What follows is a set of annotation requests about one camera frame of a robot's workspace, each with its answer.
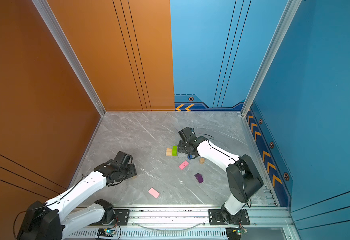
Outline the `green wood block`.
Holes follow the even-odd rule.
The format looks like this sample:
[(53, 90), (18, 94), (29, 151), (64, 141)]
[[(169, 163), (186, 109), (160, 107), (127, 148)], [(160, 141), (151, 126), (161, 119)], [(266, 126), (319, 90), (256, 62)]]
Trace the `green wood block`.
[(172, 147), (172, 156), (177, 156), (178, 155), (178, 146), (173, 146)]

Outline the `engraved natural wood block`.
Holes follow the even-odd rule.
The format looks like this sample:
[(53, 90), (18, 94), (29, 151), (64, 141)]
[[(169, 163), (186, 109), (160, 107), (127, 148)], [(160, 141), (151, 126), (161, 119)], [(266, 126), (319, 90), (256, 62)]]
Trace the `engraved natural wood block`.
[(173, 149), (171, 148), (168, 148), (168, 149), (166, 149), (166, 156), (173, 156)]

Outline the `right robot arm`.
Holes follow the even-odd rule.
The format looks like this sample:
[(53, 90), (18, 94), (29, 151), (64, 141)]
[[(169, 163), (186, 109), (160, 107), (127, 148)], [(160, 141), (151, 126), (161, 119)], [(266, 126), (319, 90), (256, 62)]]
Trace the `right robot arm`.
[(200, 141), (180, 140), (178, 150), (180, 153), (205, 158), (226, 172), (231, 195), (223, 204), (223, 211), (229, 217), (237, 215), (264, 186), (254, 161), (248, 155), (231, 154), (205, 138)]

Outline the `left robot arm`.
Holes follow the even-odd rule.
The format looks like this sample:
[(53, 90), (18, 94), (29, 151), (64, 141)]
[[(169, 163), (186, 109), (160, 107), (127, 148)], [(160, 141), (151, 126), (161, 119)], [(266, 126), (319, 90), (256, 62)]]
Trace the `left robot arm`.
[(128, 164), (122, 173), (111, 170), (111, 166), (98, 166), (88, 176), (64, 193), (47, 200), (31, 204), (24, 211), (21, 227), (14, 238), (17, 240), (63, 240), (72, 233), (94, 223), (114, 226), (118, 218), (114, 206), (106, 200), (95, 201), (89, 207), (74, 209), (84, 200), (104, 187), (113, 187), (123, 180), (137, 175), (134, 164)]

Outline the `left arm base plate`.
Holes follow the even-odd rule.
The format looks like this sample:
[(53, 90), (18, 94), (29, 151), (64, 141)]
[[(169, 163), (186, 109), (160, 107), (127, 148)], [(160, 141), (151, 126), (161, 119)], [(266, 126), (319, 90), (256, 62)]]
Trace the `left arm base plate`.
[(90, 224), (90, 226), (127, 226), (130, 217), (129, 209), (114, 209), (113, 215), (109, 220), (106, 220), (105, 217), (102, 218), (101, 221), (97, 223)]

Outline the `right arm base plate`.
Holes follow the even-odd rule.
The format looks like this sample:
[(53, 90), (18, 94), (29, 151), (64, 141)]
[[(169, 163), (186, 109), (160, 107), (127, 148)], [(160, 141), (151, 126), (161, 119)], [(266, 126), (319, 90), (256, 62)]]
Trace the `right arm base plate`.
[(228, 211), (222, 209), (209, 209), (209, 223), (212, 226), (218, 225), (239, 225), (249, 226), (250, 217), (246, 209), (241, 209), (237, 214), (231, 215)]

